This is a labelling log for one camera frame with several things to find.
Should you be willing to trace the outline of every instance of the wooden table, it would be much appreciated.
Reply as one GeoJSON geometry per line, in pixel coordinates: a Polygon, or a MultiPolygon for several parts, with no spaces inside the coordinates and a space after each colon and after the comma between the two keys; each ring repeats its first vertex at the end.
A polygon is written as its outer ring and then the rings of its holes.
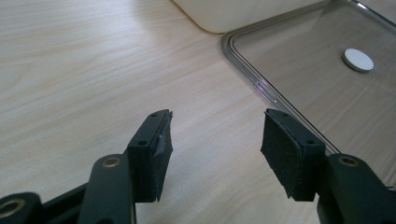
{"type": "MultiPolygon", "coordinates": [[[[363,1],[392,21],[392,0],[363,1]]],[[[43,202],[121,153],[151,112],[174,111],[159,203],[138,223],[318,223],[260,153],[270,105],[171,1],[0,3],[0,197],[43,202]]]]}

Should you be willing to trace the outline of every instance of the light wood surface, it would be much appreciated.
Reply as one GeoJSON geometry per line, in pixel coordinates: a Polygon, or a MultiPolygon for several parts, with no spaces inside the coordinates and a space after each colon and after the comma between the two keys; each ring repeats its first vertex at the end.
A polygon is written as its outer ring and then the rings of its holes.
{"type": "Polygon", "coordinates": [[[137,205],[138,223],[318,223],[316,204],[288,200],[260,153],[270,105],[220,38],[171,1],[1,1],[0,197],[46,202],[85,183],[169,108],[163,196],[137,205]]]}

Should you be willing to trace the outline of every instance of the table surface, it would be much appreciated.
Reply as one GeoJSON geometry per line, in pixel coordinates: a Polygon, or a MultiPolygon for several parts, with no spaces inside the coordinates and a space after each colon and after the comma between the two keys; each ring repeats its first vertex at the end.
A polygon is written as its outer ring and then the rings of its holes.
{"type": "MultiPolygon", "coordinates": [[[[394,1],[362,2],[396,21],[394,1]]],[[[0,28],[0,197],[85,183],[168,108],[162,199],[137,204],[138,223],[318,223],[260,153],[271,105],[173,2],[4,0],[0,28]]]]}

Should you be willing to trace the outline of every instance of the screw hole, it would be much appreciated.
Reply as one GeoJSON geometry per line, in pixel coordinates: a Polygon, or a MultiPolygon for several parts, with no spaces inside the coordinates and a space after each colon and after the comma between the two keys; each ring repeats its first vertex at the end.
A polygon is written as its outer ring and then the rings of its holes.
{"type": "Polygon", "coordinates": [[[140,142],[138,142],[137,144],[138,144],[139,146],[145,146],[147,143],[148,143],[148,142],[146,142],[146,141],[140,141],[140,142]]]}
{"type": "Polygon", "coordinates": [[[338,158],[338,161],[344,165],[351,166],[351,167],[358,167],[359,163],[352,158],[341,156],[338,158]]]}
{"type": "Polygon", "coordinates": [[[348,164],[355,164],[355,162],[353,160],[348,159],[348,158],[343,158],[343,162],[348,163],[348,164]]]}
{"type": "Polygon", "coordinates": [[[13,199],[0,205],[0,218],[10,217],[20,211],[26,201],[24,199],[13,199]]]}

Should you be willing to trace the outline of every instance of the white container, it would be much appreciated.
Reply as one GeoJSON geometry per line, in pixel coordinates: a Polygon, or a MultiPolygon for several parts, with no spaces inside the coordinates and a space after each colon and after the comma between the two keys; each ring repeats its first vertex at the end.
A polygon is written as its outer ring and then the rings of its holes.
{"type": "Polygon", "coordinates": [[[199,26],[226,33],[323,0],[174,0],[199,26]]]}

